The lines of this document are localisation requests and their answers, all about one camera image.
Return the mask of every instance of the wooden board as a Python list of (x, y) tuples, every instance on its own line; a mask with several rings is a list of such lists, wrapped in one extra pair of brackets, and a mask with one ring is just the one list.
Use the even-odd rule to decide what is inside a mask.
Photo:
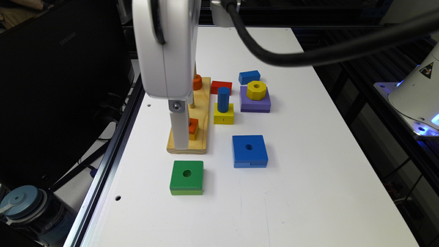
[(198, 134), (195, 141), (189, 141), (189, 148), (178, 150), (174, 146), (174, 136), (169, 133), (166, 150), (171, 154), (206, 154), (207, 127), (209, 125), (209, 102), (211, 98), (211, 78), (202, 78), (203, 87), (193, 92), (195, 108), (189, 108), (189, 117), (198, 119)]

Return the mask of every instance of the blue cylinder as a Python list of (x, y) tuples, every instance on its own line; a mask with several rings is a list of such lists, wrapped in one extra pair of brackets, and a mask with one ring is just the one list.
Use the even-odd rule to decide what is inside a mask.
[(218, 89), (218, 111), (220, 113), (227, 113), (229, 95), (230, 89), (226, 88), (225, 86)]

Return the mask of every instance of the green block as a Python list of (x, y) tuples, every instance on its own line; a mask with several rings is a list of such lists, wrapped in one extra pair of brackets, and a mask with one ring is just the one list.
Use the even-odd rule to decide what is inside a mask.
[(202, 189), (189, 189), (189, 190), (172, 190), (171, 194), (173, 196), (187, 196), (187, 195), (202, 195), (203, 190)]
[(203, 162), (202, 161), (174, 161), (171, 184), (172, 191), (202, 191)]

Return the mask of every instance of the black monitor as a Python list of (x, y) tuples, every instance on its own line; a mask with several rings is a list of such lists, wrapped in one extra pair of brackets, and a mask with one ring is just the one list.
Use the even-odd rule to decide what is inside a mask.
[(133, 77), (116, 1), (65, 0), (0, 34), (0, 183), (54, 184), (120, 116)]

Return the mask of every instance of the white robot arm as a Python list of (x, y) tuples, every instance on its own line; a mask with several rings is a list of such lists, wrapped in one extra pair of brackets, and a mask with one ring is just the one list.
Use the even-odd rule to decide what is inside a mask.
[(134, 32), (143, 87), (168, 99), (174, 145), (187, 149), (201, 0), (133, 1)]
[(439, 45), (388, 95), (401, 114), (439, 130)]

